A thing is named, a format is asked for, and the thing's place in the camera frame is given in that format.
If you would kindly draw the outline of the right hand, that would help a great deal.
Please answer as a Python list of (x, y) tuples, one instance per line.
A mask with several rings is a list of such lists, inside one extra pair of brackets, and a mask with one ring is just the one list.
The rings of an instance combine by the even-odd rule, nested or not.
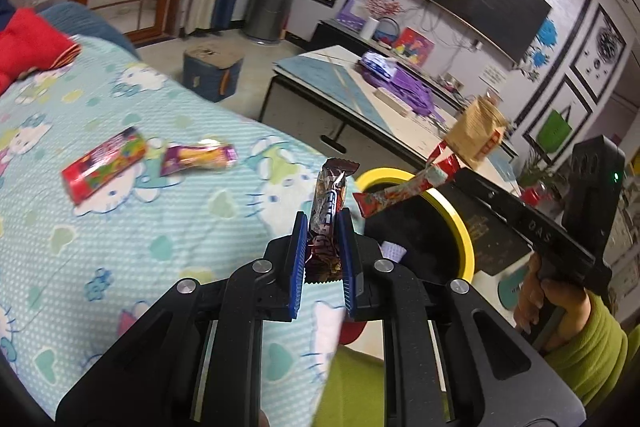
[(516, 325), (525, 332), (537, 325), (544, 302), (564, 310), (560, 323), (553, 333), (561, 343), (571, 340), (586, 326), (591, 314), (591, 300), (584, 288), (538, 277), (541, 257), (532, 254), (528, 260), (528, 272), (518, 293), (514, 311)]

